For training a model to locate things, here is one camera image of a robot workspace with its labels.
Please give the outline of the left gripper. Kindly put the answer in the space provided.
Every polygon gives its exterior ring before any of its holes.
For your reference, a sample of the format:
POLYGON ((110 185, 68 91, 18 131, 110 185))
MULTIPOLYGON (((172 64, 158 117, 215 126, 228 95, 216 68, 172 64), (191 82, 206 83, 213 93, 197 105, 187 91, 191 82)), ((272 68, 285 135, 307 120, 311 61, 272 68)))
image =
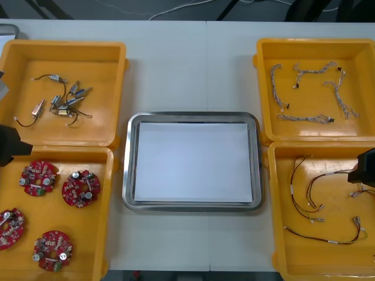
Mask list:
POLYGON ((16 155, 16 146, 18 144, 19 149, 17 151, 18 156, 30 155, 32 145, 26 142, 20 141, 20 137, 15 128, 10 126, 1 125, 1 167, 5 167, 16 155))

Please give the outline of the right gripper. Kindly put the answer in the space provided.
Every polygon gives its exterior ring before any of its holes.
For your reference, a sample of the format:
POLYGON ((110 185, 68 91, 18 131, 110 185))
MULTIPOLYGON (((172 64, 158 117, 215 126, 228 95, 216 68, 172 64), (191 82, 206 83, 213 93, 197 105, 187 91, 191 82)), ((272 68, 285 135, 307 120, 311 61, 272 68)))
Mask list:
POLYGON ((352 184, 361 182, 374 187, 374 148, 358 156, 358 167, 348 174, 348 182, 352 184))

